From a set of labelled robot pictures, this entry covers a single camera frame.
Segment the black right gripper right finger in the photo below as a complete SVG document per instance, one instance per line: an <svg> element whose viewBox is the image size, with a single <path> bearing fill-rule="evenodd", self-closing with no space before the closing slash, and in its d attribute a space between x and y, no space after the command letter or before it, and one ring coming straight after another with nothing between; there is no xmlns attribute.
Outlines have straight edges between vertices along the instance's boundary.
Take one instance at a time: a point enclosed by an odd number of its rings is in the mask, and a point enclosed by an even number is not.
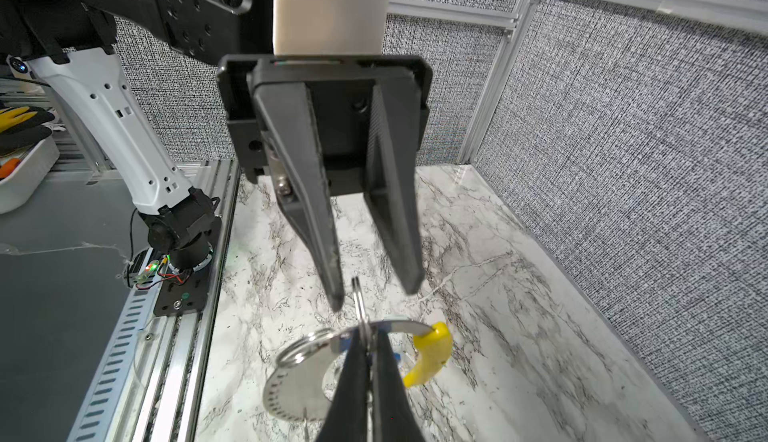
<svg viewBox="0 0 768 442"><path fill-rule="evenodd" d="M389 336L373 332L371 356L371 417L374 441L425 439L413 415Z"/></svg>

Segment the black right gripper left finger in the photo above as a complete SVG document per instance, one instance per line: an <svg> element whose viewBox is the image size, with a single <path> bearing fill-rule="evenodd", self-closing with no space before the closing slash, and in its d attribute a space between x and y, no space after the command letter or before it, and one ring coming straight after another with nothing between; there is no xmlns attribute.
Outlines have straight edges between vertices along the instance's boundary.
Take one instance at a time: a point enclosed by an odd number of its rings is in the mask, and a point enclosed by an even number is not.
<svg viewBox="0 0 768 442"><path fill-rule="evenodd" d="M331 407L316 438L317 442L367 440L368 386L367 347L354 330Z"/></svg>

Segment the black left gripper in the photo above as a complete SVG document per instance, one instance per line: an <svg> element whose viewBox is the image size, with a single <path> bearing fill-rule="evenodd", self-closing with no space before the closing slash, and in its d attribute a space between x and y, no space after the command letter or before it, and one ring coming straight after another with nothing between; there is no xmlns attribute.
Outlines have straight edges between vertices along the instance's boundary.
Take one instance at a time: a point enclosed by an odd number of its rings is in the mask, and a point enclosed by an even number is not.
<svg viewBox="0 0 768 442"><path fill-rule="evenodd" d="M251 182L270 169L281 212L309 250L332 311L344 303L330 193L361 193L403 290L424 277L416 153L432 67L420 56L237 54L220 64L228 130Z"/></svg>

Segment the yellow capped key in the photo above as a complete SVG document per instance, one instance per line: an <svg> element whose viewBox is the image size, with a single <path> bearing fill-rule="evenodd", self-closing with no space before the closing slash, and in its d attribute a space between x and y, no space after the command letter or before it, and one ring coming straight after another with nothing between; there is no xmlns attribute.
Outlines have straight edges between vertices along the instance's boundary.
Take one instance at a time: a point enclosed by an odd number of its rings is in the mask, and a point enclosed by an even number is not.
<svg viewBox="0 0 768 442"><path fill-rule="evenodd" d="M426 384L446 365L453 352L453 336L446 323L437 322L429 333L414 336L413 345L417 360L403 378L406 388Z"/></svg>

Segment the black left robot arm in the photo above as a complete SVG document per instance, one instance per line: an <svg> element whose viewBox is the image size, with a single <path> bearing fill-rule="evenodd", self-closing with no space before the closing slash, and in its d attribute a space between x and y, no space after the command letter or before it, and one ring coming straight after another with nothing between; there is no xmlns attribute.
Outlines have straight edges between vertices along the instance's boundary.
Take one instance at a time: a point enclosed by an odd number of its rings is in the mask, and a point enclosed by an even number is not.
<svg viewBox="0 0 768 442"><path fill-rule="evenodd" d="M331 200L363 195L409 294L425 277L415 166L432 70L382 54L389 0L1 0L1 50L84 123L119 171L160 261L186 284L213 258L216 201L172 161L116 54L116 18L214 66L227 126L251 179L272 177L333 310L344 278Z"/></svg>

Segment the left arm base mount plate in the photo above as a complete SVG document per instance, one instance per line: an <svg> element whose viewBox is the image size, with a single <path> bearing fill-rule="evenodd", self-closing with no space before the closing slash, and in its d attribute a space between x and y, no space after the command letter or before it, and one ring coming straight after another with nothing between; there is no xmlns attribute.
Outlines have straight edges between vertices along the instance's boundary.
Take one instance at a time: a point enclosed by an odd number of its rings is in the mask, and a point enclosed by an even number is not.
<svg viewBox="0 0 768 442"><path fill-rule="evenodd" d="M200 265L181 271L172 268L165 256L155 272L158 289L153 314L156 317L201 311L207 302L213 266L213 249Z"/></svg>

